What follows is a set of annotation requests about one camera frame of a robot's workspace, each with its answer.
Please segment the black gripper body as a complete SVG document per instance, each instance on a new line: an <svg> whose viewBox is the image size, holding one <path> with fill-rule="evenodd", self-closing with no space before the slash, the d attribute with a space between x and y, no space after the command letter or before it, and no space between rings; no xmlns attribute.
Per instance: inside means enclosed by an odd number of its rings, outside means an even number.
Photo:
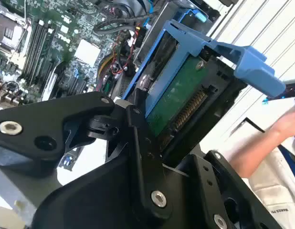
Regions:
<svg viewBox="0 0 295 229"><path fill-rule="evenodd" d="M187 156L177 169L149 152L119 156L50 194L34 229L193 229L204 226L200 197L210 165Z"/></svg>

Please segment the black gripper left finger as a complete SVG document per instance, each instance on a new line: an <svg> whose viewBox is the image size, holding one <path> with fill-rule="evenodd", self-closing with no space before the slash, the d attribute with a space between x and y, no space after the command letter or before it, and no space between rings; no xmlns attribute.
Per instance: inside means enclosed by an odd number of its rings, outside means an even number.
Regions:
<svg viewBox="0 0 295 229"><path fill-rule="evenodd" d="M0 166L46 177L65 152L97 138L114 147L111 160L133 152L159 156L136 106L123 108L101 92L92 92L1 110Z"/></svg>

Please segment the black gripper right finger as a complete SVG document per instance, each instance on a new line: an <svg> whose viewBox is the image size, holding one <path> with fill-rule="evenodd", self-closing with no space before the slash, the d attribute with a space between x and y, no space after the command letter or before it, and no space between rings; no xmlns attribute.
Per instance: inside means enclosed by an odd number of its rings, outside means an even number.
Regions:
<svg viewBox="0 0 295 229"><path fill-rule="evenodd" d="M207 229L279 229L256 195L216 151L188 155L189 177Z"/></svg>

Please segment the person's bare hand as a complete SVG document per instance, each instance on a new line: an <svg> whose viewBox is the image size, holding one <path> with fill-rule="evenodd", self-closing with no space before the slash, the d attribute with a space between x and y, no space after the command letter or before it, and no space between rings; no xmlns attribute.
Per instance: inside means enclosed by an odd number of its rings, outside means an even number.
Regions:
<svg viewBox="0 0 295 229"><path fill-rule="evenodd" d="M279 130L285 137L291 137L295 135L295 111L285 114L280 118Z"/></svg>

